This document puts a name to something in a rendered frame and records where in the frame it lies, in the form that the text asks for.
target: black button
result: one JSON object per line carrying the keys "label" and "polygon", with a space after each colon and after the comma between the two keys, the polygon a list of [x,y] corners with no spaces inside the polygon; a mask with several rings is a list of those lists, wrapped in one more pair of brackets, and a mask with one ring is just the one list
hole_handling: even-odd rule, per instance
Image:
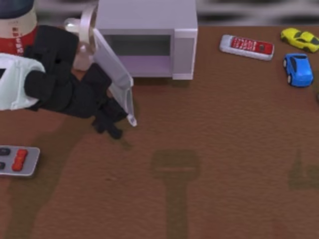
{"label": "black button", "polygon": [[0,162],[0,170],[3,170],[5,168],[5,163]]}
{"label": "black button", "polygon": [[0,148],[0,156],[8,156],[11,153],[9,148]]}

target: red label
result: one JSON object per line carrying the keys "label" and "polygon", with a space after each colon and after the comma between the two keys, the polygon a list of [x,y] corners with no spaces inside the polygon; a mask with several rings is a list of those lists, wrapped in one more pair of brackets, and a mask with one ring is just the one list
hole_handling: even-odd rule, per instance
{"label": "red label", "polygon": [[232,48],[258,52],[266,55],[271,55],[274,49],[274,45],[271,43],[236,36],[233,37],[230,46]]}
{"label": "red label", "polygon": [[12,38],[0,37],[0,52],[22,56],[24,48],[32,45],[35,38],[36,28],[30,33],[21,36],[17,27],[12,28]]}

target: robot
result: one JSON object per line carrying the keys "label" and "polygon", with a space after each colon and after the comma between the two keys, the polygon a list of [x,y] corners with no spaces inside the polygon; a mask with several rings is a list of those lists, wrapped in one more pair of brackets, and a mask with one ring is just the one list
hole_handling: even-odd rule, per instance
{"label": "robot", "polygon": [[107,131],[119,139],[123,132],[114,124],[127,113],[107,95],[110,77],[96,63],[81,81],[71,73],[78,43],[70,32],[41,25],[23,57],[0,54],[0,110],[44,109],[83,119],[94,117],[92,126],[98,133]]}

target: tabletop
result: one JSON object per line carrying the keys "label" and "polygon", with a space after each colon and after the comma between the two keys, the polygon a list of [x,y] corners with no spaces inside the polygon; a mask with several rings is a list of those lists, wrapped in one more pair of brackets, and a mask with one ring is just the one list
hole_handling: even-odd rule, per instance
{"label": "tabletop", "polygon": [[[317,27],[301,27],[319,35]],[[200,27],[194,80],[135,79],[137,127],[0,113],[0,142],[41,149],[30,179],[0,179],[1,239],[314,239],[315,83],[288,86],[282,27]],[[275,43],[272,61],[219,52],[223,34]]]}

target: dark background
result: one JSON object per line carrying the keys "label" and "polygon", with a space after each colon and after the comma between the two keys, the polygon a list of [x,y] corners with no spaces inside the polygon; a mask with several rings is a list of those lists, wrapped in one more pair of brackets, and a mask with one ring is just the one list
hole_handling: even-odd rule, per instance
{"label": "dark background", "polygon": [[[39,21],[61,25],[96,0],[37,0]],[[319,23],[319,0],[197,0],[201,25],[296,25]]]}

